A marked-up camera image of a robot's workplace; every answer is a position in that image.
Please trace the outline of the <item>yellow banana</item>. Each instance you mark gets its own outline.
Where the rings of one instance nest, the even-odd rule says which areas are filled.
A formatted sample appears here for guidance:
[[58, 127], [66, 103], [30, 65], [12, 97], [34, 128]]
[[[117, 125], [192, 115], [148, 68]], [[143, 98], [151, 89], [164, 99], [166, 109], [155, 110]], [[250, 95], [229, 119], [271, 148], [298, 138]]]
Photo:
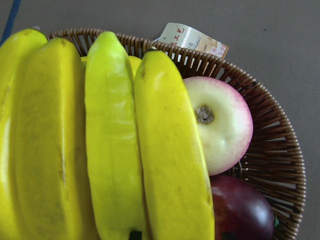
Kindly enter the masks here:
[[148, 219], [155, 240], [212, 240], [213, 198], [195, 114], [181, 74], [148, 51], [134, 80]]
[[18, 218], [12, 133], [16, 101], [30, 56], [47, 42], [40, 31], [27, 28], [11, 35], [0, 47], [0, 238], [21, 236]]
[[85, 147], [84, 67], [53, 38], [27, 63], [14, 138], [25, 240], [96, 240]]
[[150, 239], [133, 72], [125, 48], [110, 31], [99, 34], [87, 54], [85, 112], [87, 170], [100, 238]]

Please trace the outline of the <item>paper basket tag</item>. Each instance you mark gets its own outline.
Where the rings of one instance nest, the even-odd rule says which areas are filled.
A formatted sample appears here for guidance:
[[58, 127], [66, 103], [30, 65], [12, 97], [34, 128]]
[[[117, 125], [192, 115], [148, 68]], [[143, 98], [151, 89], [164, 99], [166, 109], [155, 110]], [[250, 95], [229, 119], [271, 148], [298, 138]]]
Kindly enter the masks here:
[[167, 23], [157, 40], [175, 47], [212, 54], [222, 59], [229, 51], [228, 45], [182, 23]]

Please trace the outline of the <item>brown wicker basket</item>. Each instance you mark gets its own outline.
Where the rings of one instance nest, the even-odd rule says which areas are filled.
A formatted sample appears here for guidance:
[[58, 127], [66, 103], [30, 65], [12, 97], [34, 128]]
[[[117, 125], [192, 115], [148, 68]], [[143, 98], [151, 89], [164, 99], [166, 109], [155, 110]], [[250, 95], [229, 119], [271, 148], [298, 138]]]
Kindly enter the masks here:
[[271, 93], [246, 71], [213, 54], [124, 33], [117, 37], [130, 56], [142, 58], [155, 47], [171, 57], [182, 77], [212, 77], [242, 95], [253, 120], [252, 140], [242, 159], [225, 174], [266, 197], [278, 220], [273, 239], [296, 239], [306, 202], [305, 163], [294, 129]]

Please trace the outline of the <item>yellow green star fruit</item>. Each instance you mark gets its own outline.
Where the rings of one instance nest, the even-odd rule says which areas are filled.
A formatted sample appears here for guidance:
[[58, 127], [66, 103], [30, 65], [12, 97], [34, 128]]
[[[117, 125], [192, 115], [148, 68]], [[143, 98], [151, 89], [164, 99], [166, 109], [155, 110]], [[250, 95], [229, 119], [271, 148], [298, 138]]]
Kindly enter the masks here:
[[[140, 58], [138, 58], [136, 56], [132, 56], [132, 55], [130, 55], [128, 57], [128, 59], [129, 59], [130, 65], [131, 65], [133, 77], [135, 77], [136, 73], [137, 73], [137, 70], [138, 70], [138, 67], [139, 67], [139, 65], [140, 65], [142, 60]], [[83, 67], [86, 68], [87, 56], [82, 56], [81, 57], [81, 62], [82, 62]]]

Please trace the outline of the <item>pink white apple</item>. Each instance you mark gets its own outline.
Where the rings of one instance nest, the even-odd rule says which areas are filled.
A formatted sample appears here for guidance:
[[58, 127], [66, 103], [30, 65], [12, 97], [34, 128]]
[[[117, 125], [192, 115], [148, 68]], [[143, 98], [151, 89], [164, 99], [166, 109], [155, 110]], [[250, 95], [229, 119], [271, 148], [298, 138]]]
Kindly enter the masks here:
[[184, 79], [203, 144], [209, 175], [233, 167], [253, 136], [253, 119], [242, 95], [224, 81], [204, 76]]

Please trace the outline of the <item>dark red mango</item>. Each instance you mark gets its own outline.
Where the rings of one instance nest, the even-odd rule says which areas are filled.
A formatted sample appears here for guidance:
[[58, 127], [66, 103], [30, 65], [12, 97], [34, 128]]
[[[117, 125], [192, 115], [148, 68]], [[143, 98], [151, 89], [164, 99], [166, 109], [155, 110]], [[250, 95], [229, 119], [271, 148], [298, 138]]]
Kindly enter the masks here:
[[216, 240], [271, 240], [275, 217], [253, 186], [228, 175], [210, 177]]

